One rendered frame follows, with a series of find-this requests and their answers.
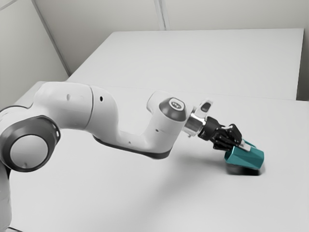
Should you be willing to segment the teal faceted mug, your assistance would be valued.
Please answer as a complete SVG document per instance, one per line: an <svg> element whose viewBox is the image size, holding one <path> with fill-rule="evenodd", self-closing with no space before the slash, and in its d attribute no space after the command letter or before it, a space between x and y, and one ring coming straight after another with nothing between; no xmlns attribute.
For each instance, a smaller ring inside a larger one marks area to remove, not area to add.
<svg viewBox="0 0 309 232"><path fill-rule="evenodd" d="M264 163L264 157L262 150L243 139L239 146L225 152L224 159L228 164L259 170Z"/></svg>

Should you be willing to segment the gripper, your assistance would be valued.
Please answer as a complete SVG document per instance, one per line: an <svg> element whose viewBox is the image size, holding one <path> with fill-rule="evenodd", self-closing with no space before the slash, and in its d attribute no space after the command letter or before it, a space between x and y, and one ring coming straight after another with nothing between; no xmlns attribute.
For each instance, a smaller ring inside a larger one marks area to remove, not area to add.
<svg viewBox="0 0 309 232"><path fill-rule="evenodd" d="M224 127L210 116L207 117L206 124L198 137L205 141L211 141L216 150L231 151L234 147L247 152L251 150L251 146L242 139L242 134L235 124Z"/></svg>

